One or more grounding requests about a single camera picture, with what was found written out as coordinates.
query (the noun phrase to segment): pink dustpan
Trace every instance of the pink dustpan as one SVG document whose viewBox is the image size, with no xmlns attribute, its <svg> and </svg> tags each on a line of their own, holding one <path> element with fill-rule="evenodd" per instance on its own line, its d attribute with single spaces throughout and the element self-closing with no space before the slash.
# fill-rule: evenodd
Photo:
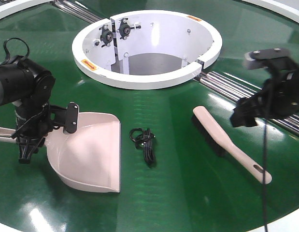
<svg viewBox="0 0 299 232">
<path fill-rule="evenodd" d="M 0 128 L 0 141 L 13 129 Z M 45 140 L 52 168 L 68 186 L 90 192 L 120 191 L 120 122 L 105 113 L 80 113 L 73 134 L 50 132 Z"/>
</svg>

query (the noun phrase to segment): brush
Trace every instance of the brush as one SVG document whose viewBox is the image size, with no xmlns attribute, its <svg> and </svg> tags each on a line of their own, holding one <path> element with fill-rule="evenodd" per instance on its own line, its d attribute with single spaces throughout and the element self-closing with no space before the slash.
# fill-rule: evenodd
<svg viewBox="0 0 299 232">
<path fill-rule="evenodd" d="M 260 183 L 263 183 L 263 168 L 232 142 L 228 134 L 221 128 L 207 109 L 204 106 L 197 106 L 193 109 L 193 113 L 192 120 L 204 134 L 206 141 L 214 151 L 219 156 L 228 152 Z M 265 171 L 265 184 L 270 182 L 271 174 Z"/>
</svg>

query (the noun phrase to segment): white border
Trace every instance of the white border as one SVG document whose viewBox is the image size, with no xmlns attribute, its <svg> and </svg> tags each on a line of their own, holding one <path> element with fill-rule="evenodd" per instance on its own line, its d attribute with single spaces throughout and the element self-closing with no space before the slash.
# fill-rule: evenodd
<svg viewBox="0 0 299 232">
<path fill-rule="evenodd" d="M 170 11 L 161 10 L 148 10 L 148 11 L 134 11 L 128 12 L 128 15 L 133 14 L 166 14 L 166 15 L 180 15 L 181 17 L 187 18 L 188 14 L 182 14 Z M 206 68 L 213 64 L 219 56 L 222 47 L 222 38 L 220 33 L 209 23 L 205 21 L 199 21 L 200 26 L 208 30 L 213 38 L 213 43 L 210 49 L 204 53 L 202 56 L 198 57 L 198 60 L 204 62 L 204 67 L 198 62 L 191 62 L 187 66 L 167 73 L 156 74 L 156 75 L 127 75 L 112 72 L 110 70 L 99 67 L 95 62 L 91 61 L 83 51 L 83 41 L 86 36 L 94 29 L 100 28 L 104 24 L 104 20 L 95 22 L 88 27 L 80 31 L 72 43 L 72 51 L 75 59 L 76 65 L 79 69 L 84 72 L 87 76 L 101 83 L 125 88 L 125 89 L 159 89 L 166 88 L 181 84 L 188 81 L 198 75 L 202 68 Z M 97 66 L 97 69 L 92 71 L 89 67 L 82 63 L 82 60 L 88 60 L 92 64 Z"/>
<path fill-rule="evenodd" d="M 18 11 L 24 10 L 26 8 L 29 8 L 29 7 L 38 5 L 38 4 L 42 4 L 45 2 L 50 2 L 50 1 L 53 1 L 53 0 L 17 0 L 17 1 L 7 3 L 3 6 L 0 6 L 0 19 L 7 17 L 13 13 L 18 12 Z M 252 4 L 256 4 L 261 7 L 270 9 L 272 11 L 275 11 L 275 12 L 277 12 L 281 15 L 284 15 L 284 16 L 299 23 L 299 11 L 295 10 L 291 7 L 288 7 L 284 4 L 274 2 L 272 0 L 242 0 L 242 1 L 250 2 Z M 287 227 L 287 230 L 286 230 L 286 227 L 285 227 L 286 224 L 296 225 L 295 227 L 292 227 L 292 230 L 290 230 L 290 231 L 295 232 L 296 229 L 299 230 L 299 209 L 288 214 L 287 216 L 271 223 L 269 225 L 269 228 L 273 229 L 273 230 L 275 229 L 275 232 L 288 232 L 287 230 L 291 229 L 291 227 Z M 257 228 L 257 230 L 255 229 L 250 232 L 262 232 L 262 231 L 264 231 L 264 230 L 262 227 L 260 227 L 260 228 Z M 21 231 L 0 223 L 0 232 L 21 232 Z"/>
<path fill-rule="evenodd" d="M 0 19 L 32 6 L 53 0 L 16 0 L 0 6 Z"/>
<path fill-rule="evenodd" d="M 242 1 L 267 8 L 271 11 L 279 13 L 299 23 L 299 10 L 294 9 L 291 6 L 287 6 L 285 4 L 282 4 L 274 0 L 242 0 Z"/>
</svg>

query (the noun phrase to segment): orange warning label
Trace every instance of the orange warning label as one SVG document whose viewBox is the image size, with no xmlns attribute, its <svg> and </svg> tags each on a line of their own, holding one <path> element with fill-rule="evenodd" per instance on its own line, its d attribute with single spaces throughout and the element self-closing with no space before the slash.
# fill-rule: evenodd
<svg viewBox="0 0 299 232">
<path fill-rule="evenodd" d="M 89 62 L 87 59 L 83 59 L 82 63 L 85 64 L 88 68 L 90 68 L 91 71 L 97 69 L 97 67 L 93 63 Z"/>
<path fill-rule="evenodd" d="M 187 17 L 188 17 L 188 18 L 191 18 L 191 19 L 193 19 L 193 20 L 196 20 L 196 21 L 198 21 L 198 22 L 202 21 L 202 19 L 197 18 L 197 17 L 194 17 L 194 16 L 192 16 L 192 15 L 188 15 Z"/>
</svg>

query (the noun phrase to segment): black cord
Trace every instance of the black cord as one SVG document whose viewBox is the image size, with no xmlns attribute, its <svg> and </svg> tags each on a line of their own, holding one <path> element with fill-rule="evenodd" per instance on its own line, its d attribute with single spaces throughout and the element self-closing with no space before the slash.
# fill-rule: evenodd
<svg viewBox="0 0 299 232">
<path fill-rule="evenodd" d="M 20 38 L 13 37 L 13 38 L 10 38 L 10 39 L 8 39 L 8 40 L 6 40 L 6 41 L 3 42 L 3 49 L 4 49 L 4 51 L 5 51 L 5 60 L 4 60 L 4 62 L 2 62 L 0 65 L 5 65 L 6 63 L 8 63 L 8 62 L 10 61 L 11 54 L 10 54 L 10 51 L 8 50 L 8 48 L 7 48 L 7 46 L 6 46 L 7 43 L 8 43 L 10 40 L 20 40 L 21 42 L 23 42 L 23 43 L 26 45 L 26 47 L 27 47 L 27 53 L 20 59 L 21 62 L 24 61 L 25 59 L 27 59 L 28 56 L 29 56 L 30 49 L 29 49 L 28 44 L 27 44 L 25 41 L 23 41 L 22 39 L 20 39 Z"/>
<path fill-rule="evenodd" d="M 139 131 L 141 134 L 133 137 L 134 132 Z M 134 128 L 129 133 L 130 139 L 135 143 L 136 148 L 143 147 L 144 160 L 148 165 L 156 162 L 156 157 L 153 151 L 153 142 L 151 139 L 155 137 L 150 129 L 143 130 L 142 128 Z"/>
<path fill-rule="evenodd" d="M 268 120 L 270 117 L 270 111 L 271 111 L 271 103 L 274 93 L 274 85 L 275 85 L 275 79 L 273 77 L 278 76 L 279 73 L 275 72 L 275 69 L 273 68 L 272 64 L 270 62 L 266 62 L 267 67 L 269 67 L 269 72 L 272 74 L 271 82 L 270 82 L 270 90 L 269 95 L 267 99 L 267 104 L 265 108 L 265 123 L 264 123 L 264 131 L 263 131 L 263 173 L 262 173 L 262 213 L 263 213 L 263 224 L 264 224 L 264 230 L 265 232 L 268 232 L 268 214 L 267 214 L 267 186 L 265 183 L 265 177 L 266 177 L 266 170 L 267 170 L 267 127 L 268 127 Z"/>
</svg>

